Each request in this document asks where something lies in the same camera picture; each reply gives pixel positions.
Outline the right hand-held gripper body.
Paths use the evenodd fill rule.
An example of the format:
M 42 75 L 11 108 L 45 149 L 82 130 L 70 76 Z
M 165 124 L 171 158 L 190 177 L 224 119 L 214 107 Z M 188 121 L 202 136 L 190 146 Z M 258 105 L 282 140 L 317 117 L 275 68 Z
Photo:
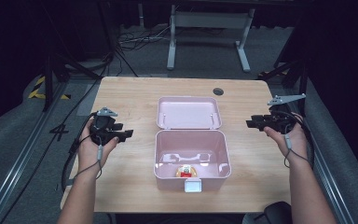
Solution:
M 302 124 L 303 120 L 296 116 L 289 108 L 288 104 L 306 98 L 306 94 L 275 95 L 269 102 L 269 112 L 272 116 L 271 128 L 278 133 L 290 133 L 297 123 Z

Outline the aluminium floor rail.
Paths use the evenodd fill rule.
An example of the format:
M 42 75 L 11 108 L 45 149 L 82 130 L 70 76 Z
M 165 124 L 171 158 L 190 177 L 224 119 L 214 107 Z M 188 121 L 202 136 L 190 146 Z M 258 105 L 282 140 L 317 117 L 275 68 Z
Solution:
M 313 148 L 313 170 L 319 177 L 327 201 L 331 204 L 338 224 L 353 224 L 353 218 L 338 188 L 319 145 L 309 129 L 309 140 Z
M 50 106 L 26 97 L 21 105 L 0 118 L 0 214 L 65 88 L 64 83 L 58 83 L 50 90 Z

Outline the white metal table frame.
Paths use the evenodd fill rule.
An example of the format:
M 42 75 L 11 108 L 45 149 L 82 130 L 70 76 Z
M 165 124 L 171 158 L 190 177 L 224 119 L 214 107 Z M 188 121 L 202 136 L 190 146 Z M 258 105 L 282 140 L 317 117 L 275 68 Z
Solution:
M 175 67 L 176 52 L 176 28 L 218 28 L 241 29 L 241 39 L 235 42 L 242 70 L 245 73 L 251 71 L 250 64 L 244 49 L 247 36 L 250 32 L 255 9 L 251 8 L 246 13 L 217 13 L 217 12 L 183 12 L 178 11 L 176 5 L 172 5 L 170 16 L 170 45 L 167 59 L 167 69 Z

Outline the black chair seat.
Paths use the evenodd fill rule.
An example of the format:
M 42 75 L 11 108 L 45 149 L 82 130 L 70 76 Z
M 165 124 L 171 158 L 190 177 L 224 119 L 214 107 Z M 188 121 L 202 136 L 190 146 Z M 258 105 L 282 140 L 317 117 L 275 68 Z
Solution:
M 262 219 L 268 224 L 293 224 L 291 205 L 287 202 L 276 202 L 268 205 L 255 220 Z

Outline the black tripod stand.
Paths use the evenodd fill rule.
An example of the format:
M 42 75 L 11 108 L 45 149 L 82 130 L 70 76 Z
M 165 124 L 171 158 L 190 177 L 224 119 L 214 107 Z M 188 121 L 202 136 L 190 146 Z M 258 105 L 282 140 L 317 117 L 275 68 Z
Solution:
M 115 56 L 118 56 L 130 68 L 132 74 L 135 77 L 138 77 L 130 64 L 117 49 L 109 51 L 103 58 L 103 62 L 101 64 L 93 65 L 92 67 L 85 67 L 84 65 L 80 64 L 74 59 L 71 59 L 68 56 L 63 56 L 55 51 L 51 51 L 46 58 L 45 64 L 43 66 L 43 77 L 45 78 L 46 91 L 45 106 L 43 111 L 46 112 L 53 103 L 53 76 L 56 76 L 59 82 L 67 82 L 69 80 L 70 69 L 66 67 L 67 64 L 69 64 L 75 71 L 83 73 L 85 76 L 91 78 L 92 80 L 101 80 L 103 78 L 103 74 L 98 75 L 94 73 L 94 70 L 98 70 L 100 68 L 104 70 L 113 61 Z
M 267 81 L 276 77 L 283 72 L 286 73 L 281 85 L 284 89 L 292 89 L 298 83 L 298 92 L 305 93 L 307 91 L 308 72 L 305 60 L 296 60 L 290 63 L 279 65 L 277 68 L 269 72 L 262 72 L 257 76 L 257 80 Z

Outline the yellow and black floor tape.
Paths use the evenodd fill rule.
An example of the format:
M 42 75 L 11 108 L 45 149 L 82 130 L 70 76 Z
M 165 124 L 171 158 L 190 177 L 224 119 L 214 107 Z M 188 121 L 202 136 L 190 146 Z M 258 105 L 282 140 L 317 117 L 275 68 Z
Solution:
M 33 89 L 31 90 L 30 94 L 28 95 L 29 99 L 32 99 L 32 98 L 45 99 L 46 98 L 46 94 L 40 92 L 40 89 L 41 89 L 42 85 L 44 84 L 45 80 L 46 79 L 44 76 L 40 76 L 38 78 L 38 80 L 34 84 Z

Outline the person's right hand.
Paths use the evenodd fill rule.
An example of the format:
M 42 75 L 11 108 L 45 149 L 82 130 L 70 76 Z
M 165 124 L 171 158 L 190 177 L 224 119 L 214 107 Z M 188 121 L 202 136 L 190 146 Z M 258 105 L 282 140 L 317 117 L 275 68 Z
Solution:
M 307 138 L 301 124 L 297 123 L 287 134 L 278 133 L 270 127 L 266 127 L 264 132 L 277 144 L 290 167 L 308 161 Z

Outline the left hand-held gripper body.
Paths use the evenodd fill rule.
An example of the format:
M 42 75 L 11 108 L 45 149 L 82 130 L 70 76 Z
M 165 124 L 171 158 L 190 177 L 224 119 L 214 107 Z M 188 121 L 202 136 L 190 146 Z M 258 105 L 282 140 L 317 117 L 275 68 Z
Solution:
M 113 131 L 112 127 L 116 123 L 117 113 L 107 107 L 103 107 L 92 115 L 92 123 L 89 127 L 91 140 L 97 145 L 106 145 L 110 140 L 117 137 L 118 132 Z

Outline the person's left hand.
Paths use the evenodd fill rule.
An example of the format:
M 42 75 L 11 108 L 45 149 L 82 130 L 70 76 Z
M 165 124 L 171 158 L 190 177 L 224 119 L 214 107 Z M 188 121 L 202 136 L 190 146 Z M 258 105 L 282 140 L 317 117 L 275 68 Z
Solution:
M 106 145 L 99 147 L 90 139 L 90 125 L 92 119 L 86 123 L 80 135 L 80 145 L 77 150 L 78 172 L 79 176 L 89 175 L 96 178 L 105 165 L 109 154 L 118 144 L 118 138 L 115 137 Z

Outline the pink plastic storage box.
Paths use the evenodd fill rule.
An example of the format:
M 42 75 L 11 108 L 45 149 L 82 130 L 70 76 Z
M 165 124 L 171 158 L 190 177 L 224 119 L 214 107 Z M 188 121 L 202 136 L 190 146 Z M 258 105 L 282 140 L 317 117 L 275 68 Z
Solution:
M 154 175 L 160 190 L 219 190 L 231 174 L 222 120 L 212 97 L 165 96 L 158 100 Z M 176 177 L 192 165 L 197 177 Z

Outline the small orange and red toy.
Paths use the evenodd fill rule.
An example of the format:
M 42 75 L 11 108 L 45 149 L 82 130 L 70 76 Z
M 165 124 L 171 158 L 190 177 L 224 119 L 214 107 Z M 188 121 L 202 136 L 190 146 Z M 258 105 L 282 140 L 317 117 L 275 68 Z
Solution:
M 197 177 L 197 171 L 196 169 L 189 164 L 181 165 L 175 174 L 176 177 Z

